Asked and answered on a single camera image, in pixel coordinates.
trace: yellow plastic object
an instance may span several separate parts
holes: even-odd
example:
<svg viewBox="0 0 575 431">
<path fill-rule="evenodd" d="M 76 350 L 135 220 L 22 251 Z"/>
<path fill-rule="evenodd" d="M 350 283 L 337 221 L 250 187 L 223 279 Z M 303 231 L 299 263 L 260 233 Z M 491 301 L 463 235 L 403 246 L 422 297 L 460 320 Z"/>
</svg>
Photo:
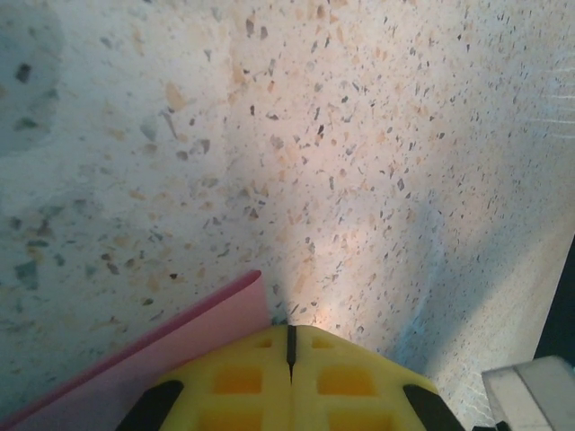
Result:
<svg viewBox="0 0 575 431">
<path fill-rule="evenodd" d="M 403 386 L 426 378 L 344 339 L 287 326 L 220 348 L 166 374 L 184 385 L 161 431 L 425 431 Z"/>
</svg>

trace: gray object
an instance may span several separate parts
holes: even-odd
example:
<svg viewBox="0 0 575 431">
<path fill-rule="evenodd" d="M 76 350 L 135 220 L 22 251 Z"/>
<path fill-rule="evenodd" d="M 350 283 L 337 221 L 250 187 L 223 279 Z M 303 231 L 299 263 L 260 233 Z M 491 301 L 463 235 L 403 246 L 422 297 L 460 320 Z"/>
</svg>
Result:
<svg viewBox="0 0 575 431">
<path fill-rule="evenodd" d="M 483 373 L 496 421 L 511 431 L 575 430 L 575 373 L 557 356 Z"/>
</svg>

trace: pink paper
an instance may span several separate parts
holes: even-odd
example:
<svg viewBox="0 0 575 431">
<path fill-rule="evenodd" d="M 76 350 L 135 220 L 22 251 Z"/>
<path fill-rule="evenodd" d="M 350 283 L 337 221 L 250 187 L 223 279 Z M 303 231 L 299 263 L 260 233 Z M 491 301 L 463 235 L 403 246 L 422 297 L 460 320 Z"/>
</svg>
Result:
<svg viewBox="0 0 575 431">
<path fill-rule="evenodd" d="M 252 271 L 0 425 L 0 431 L 111 431 L 160 375 L 270 326 Z"/>
</svg>

